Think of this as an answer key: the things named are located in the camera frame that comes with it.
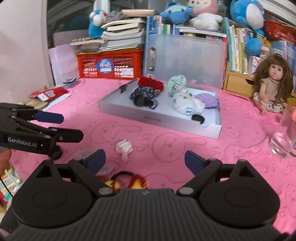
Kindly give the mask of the person left hand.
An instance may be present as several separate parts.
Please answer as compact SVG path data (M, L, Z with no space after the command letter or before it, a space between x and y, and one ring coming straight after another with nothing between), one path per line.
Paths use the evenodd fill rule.
M11 154L11 149L0 151L0 176L5 172L5 169L7 168L9 160L11 158Z

